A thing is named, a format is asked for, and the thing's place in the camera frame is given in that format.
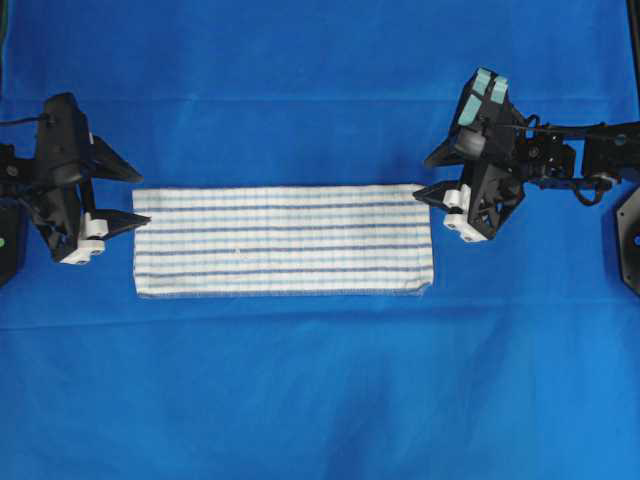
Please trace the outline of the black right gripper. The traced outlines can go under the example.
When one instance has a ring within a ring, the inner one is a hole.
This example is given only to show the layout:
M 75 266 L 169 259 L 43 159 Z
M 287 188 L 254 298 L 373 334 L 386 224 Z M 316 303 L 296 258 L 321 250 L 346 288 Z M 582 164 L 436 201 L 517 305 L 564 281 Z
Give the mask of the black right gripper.
M 463 165 L 462 176 L 423 187 L 413 197 L 429 207 L 447 209 L 444 225 L 467 243 L 492 240 L 525 197 L 527 183 L 541 189 L 569 189 L 575 150 L 571 129 L 541 124 L 512 105 L 515 142 L 509 153 L 471 159 L 460 150 L 459 133 L 450 135 L 424 160 L 426 168 Z

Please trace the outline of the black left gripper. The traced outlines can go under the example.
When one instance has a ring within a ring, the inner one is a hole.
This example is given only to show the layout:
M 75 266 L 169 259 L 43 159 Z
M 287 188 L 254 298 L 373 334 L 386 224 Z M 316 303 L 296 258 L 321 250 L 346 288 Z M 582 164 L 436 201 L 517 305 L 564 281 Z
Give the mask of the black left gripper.
M 144 177 L 87 122 L 48 119 L 36 133 L 34 185 L 29 215 L 49 249 L 62 264 L 87 264 L 112 237 L 147 225 L 151 218 L 95 206 L 92 177 L 140 183 Z

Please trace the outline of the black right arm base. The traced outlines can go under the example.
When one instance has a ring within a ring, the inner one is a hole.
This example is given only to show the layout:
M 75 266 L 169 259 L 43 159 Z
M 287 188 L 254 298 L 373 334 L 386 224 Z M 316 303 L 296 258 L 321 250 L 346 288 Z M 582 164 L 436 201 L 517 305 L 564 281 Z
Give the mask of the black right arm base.
M 608 281 L 639 298 L 639 186 L 616 194 L 603 218 L 603 258 Z

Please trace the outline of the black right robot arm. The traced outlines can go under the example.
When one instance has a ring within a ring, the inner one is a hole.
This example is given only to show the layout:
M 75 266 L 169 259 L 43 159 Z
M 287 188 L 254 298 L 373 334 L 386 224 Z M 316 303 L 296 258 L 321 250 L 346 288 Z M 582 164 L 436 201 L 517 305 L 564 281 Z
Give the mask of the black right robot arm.
M 510 101 L 476 101 L 460 109 L 448 137 L 426 158 L 428 167 L 462 166 L 457 180 L 414 192 L 442 209 L 444 224 L 468 243 L 492 240 L 525 197 L 525 186 L 571 191 L 598 204 L 623 179 L 639 177 L 639 125 L 542 124 Z

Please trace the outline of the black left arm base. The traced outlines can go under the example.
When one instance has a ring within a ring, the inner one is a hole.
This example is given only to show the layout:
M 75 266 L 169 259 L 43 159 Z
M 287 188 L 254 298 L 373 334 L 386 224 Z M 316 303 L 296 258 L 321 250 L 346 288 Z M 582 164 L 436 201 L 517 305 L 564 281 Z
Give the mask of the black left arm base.
M 7 285 L 24 266 L 26 220 L 26 212 L 22 205 L 15 199 L 1 198 L 1 287 Z

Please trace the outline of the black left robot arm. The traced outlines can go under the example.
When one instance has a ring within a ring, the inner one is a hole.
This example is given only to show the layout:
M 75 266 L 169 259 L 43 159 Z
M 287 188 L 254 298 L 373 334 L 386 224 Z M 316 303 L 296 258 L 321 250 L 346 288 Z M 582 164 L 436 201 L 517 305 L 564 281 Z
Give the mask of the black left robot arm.
M 141 174 L 84 121 L 51 115 L 36 119 L 36 153 L 20 158 L 12 145 L 1 146 L 1 239 L 9 252 L 3 267 L 19 264 L 18 241 L 27 216 L 56 263 L 82 265 L 100 255 L 106 241 L 147 225 L 151 219 L 131 212 L 101 209 L 93 180 L 138 183 Z

